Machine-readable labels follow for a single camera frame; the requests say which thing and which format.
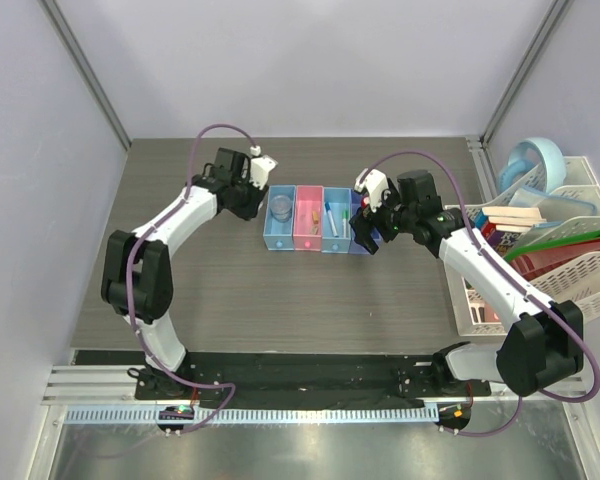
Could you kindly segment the green white marker pen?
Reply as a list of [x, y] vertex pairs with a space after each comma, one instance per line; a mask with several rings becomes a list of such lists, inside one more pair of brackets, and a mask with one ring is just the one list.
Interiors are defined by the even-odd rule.
[[350, 228], [350, 224], [349, 224], [349, 211], [348, 210], [344, 210], [342, 212], [342, 227], [343, 227], [343, 233], [342, 233], [342, 237], [343, 238], [347, 238], [350, 239], [351, 238], [351, 228]]

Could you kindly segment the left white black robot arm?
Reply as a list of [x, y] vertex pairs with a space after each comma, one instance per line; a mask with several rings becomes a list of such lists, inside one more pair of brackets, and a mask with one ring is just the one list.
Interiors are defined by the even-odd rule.
[[185, 397], [193, 385], [192, 373], [182, 367], [186, 348], [169, 315], [171, 261], [196, 230], [221, 212], [254, 219], [276, 167], [257, 147], [249, 154], [220, 148], [215, 161], [192, 176], [153, 219], [131, 232], [116, 230], [107, 240], [101, 297], [139, 337], [147, 364], [162, 370], [157, 383], [170, 398]]

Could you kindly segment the blue white marker pen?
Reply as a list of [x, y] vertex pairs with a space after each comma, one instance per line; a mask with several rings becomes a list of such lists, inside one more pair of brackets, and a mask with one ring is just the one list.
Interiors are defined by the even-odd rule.
[[333, 211], [329, 202], [325, 202], [325, 212], [332, 232], [332, 237], [339, 238], [339, 233], [333, 216]]

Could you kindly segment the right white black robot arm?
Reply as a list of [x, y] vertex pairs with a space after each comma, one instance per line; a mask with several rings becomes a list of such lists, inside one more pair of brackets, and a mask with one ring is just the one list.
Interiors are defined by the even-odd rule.
[[501, 344], [460, 343], [438, 351], [431, 371], [437, 391], [452, 395], [469, 380], [484, 380], [527, 397], [583, 369], [580, 309], [571, 301], [558, 303], [526, 282], [464, 211], [444, 208], [429, 172], [414, 170], [391, 181], [378, 170], [365, 169], [354, 190], [363, 197], [350, 219], [356, 244], [375, 254], [373, 230], [386, 242], [410, 234], [480, 294], [505, 330]]

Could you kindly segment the clear jar of paper clips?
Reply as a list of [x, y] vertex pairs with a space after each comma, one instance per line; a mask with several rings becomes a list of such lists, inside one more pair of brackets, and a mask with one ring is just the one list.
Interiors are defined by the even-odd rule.
[[292, 216], [293, 201], [287, 195], [275, 195], [269, 202], [269, 208], [276, 221], [286, 223]]

